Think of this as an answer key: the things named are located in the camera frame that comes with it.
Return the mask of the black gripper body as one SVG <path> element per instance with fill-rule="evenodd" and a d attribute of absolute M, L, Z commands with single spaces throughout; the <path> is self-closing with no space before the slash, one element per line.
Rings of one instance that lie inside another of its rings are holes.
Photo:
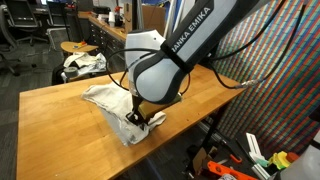
<path fill-rule="evenodd" d="M 126 118 L 134 125 L 141 125 L 146 122 L 139 112 L 139 105 L 142 103 L 142 99 L 137 96 L 132 97 L 132 110 L 126 115 Z"/>

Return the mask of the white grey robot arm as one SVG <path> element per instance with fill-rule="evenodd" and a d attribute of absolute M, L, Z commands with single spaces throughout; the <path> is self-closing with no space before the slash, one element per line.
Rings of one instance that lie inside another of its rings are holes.
<path fill-rule="evenodd" d="M 182 80 L 238 23 L 271 0 L 198 0 L 168 38 L 156 30 L 127 34 L 125 62 L 133 109 L 126 115 L 139 125 L 142 101 L 170 104 Z"/>

